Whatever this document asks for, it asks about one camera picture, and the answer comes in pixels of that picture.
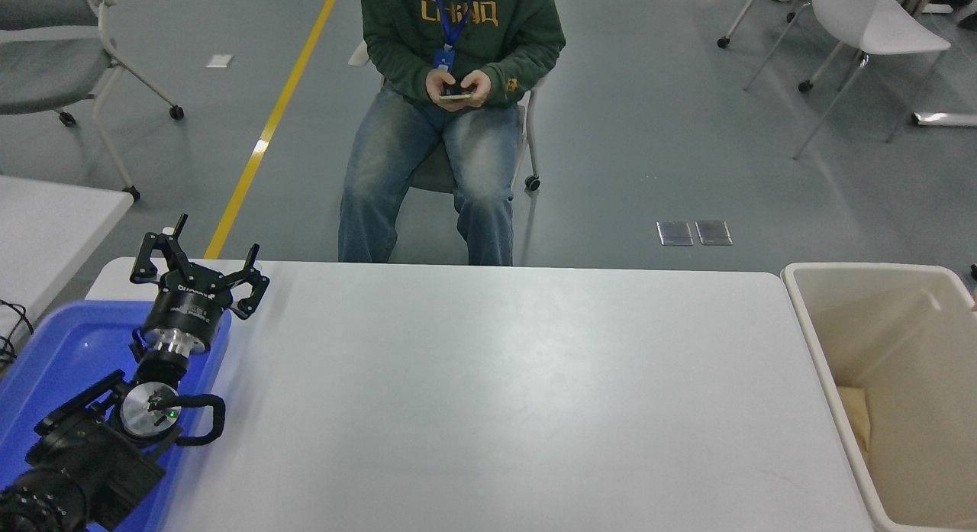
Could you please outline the person's left hand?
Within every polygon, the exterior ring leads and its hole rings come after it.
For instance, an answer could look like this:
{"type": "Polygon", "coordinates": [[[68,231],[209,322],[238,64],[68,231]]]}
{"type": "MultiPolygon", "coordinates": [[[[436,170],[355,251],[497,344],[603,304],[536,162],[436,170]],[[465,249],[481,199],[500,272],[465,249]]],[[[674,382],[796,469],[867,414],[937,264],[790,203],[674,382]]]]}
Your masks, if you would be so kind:
{"type": "Polygon", "coordinates": [[[458,83],[458,87],[464,93],[469,94],[468,98],[462,98],[459,103],[456,103],[460,110],[464,110],[464,108],[481,108],[486,100],[488,100],[489,95],[491,95],[492,81],[488,73],[483,72],[481,69],[474,69],[458,83]]]}

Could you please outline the person's right hand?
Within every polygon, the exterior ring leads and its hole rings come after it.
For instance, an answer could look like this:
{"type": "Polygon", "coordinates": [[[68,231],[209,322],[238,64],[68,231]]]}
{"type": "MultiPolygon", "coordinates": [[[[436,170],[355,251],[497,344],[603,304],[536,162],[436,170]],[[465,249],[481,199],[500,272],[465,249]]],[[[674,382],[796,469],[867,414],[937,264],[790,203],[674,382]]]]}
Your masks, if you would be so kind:
{"type": "Polygon", "coordinates": [[[459,111],[464,108],[466,101],[443,100],[443,92],[447,88],[454,86],[455,79],[453,74],[444,69],[431,69],[426,75],[425,88],[430,101],[442,108],[444,111],[459,111]]]}

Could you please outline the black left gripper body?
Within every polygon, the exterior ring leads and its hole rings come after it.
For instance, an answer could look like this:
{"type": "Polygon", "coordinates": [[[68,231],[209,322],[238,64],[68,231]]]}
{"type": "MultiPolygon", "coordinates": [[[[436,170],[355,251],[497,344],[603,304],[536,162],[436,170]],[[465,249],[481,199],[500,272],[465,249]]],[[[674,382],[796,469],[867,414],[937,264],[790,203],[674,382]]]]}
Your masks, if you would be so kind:
{"type": "Polygon", "coordinates": [[[211,284],[206,279],[202,288],[194,286],[179,271],[161,275],[156,300],[143,324],[143,340],[154,342],[164,331],[180,330],[198,342],[213,341],[233,298],[227,289],[211,289],[211,284]]]}

